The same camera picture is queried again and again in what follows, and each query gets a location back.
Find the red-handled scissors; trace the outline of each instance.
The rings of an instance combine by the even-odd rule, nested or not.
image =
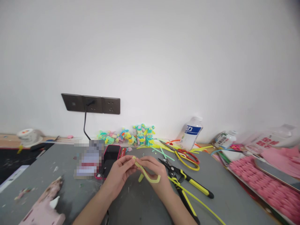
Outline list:
[[[198,171],[198,170],[200,169],[200,167],[199,167],[199,163],[200,163],[200,162],[199,162],[198,158],[197,158],[194,154],[192,154],[192,153],[190,153],[190,152],[188,152],[188,151],[186,151],[186,150],[184,150],[184,149],[178,149],[178,150],[177,150],[177,149],[171,147],[170,145],[166,144],[165,142],[163,142],[163,141],[161,141],[161,140],[159,140],[159,141],[160,141],[161,143],[163,143],[165,146],[167,146],[169,149],[171,149],[172,151],[174,151],[174,153],[175,153],[175,155],[177,156],[177,158],[178,158],[178,159],[179,159],[179,160],[180,160],[187,168],[189,168],[189,169],[191,169],[191,170],[195,170],[195,171]],[[196,168],[193,168],[193,167],[187,165],[181,158],[183,158],[183,159],[189,161],[190,163],[194,164]]]

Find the blue bottle label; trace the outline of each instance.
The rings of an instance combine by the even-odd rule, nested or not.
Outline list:
[[[187,126],[185,133],[191,134],[191,135],[197,135],[202,127],[192,127],[192,126]]]

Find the pliers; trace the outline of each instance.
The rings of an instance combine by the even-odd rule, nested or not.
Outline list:
[[[200,167],[199,167],[199,160],[196,156],[194,156],[194,154],[184,150],[184,149],[175,149],[172,146],[166,144],[165,142],[159,140],[162,144],[164,144],[166,147],[168,147],[171,151],[174,152],[174,154],[177,156],[177,158],[179,159],[179,161],[181,161],[183,163],[183,165],[185,165],[187,168],[194,170],[194,171],[199,171]],[[185,159],[187,161],[189,161],[190,163],[194,164],[194,167],[189,166],[188,164],[186,164],[182,159]]]
[[[208,189],[200,185],[197,181],[193,180],[189,175],[187,175],[182,169],[178,169],[175,166],[172,166],[172,164],[167,159],[159,159],[159,161],[168,169],[168,174],[171,177],[172,180],[175,181],[177,184],[181,184],[184,180],[187,180],[189,183],[191,183],[193,186],[195,186],[198,190],[200,190],[202,193],[204,193],[209,198],[214,198],[214,195],[212,192],[210,192]],[[175,175],[177,173],[178,175],[181,175],[179,180],[177,179],[177,176]],[[175,188],[180,196],[181,201],[183,202],[184,206],[189,211],[190,215],[194,218],[197,224],[200,224],[200,221],[187,197],[185,194],[185,191],[182,190],[180,187],[178,187],[176,184]]]

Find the white container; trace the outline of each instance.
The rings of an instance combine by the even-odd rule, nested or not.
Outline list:
[[[268,148],[279,145],[282,141],[292,136],[292,130],[296,127],[284,124],[281,127],[272,127],[264,132],[259,132],[245,148],[255,154],[260,154]]]
[[[195,143],[198,134],[203,129],[201,124],[202,117],[193,117],[189,122],[187,122],[187,127],[180,140],[180,146],[186,151],[190,151]]]
[[[233,130],[229,132],[222,132],[212,142],[212,145],[218,149],[228,149],[234,142],[236,142],[236,135],[237,132]]]
[[[21,145],[23,145],[25,148],[36,145],[43,140],[38,131],[31,128],[19,131],[17,136],[21,140]]]

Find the gray table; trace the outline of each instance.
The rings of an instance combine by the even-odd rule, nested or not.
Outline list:
[[[75,180],[73,178],[76,168],[76,160],[73,157],[79,152],[83,152],[83,148],[55,144],[27,168],[20,177],[0,193],[0,224],[18,224],[48,185],[59,176],[63,176],[64,183],[59,191],[61,198],[56,210],[66,215],[65,224],[71,224],[98,191],[101,183],[96,179]],[[174,154],[168,151],[165,153],[175,159]],[[130,154],[137,157],[152,155],[155,158],[163,158],[160,153],[155,154],[150,148],[134,148]],[[252,200],[234,177],[209,154],[201,152],[197,157],[200,160],[200,171],[198,172],[184,167],[178,160],[171,161],[171,163],[182,168],[214,194],[215,198],[209,199],[187,181],[182,183],[227,225],[276,224]],[[130,176],[120,195],[111,204],[110,224],[172,224],[168,212],[150,184],[146,179],[138,183],[138,177],[139,172]],[[19,191],[28,187],[37,188],[37,190],[26,193],[18,203],[15,202],[14,198]],[[192,197],[189,199],[202,225],[220,224],[200,203]]]

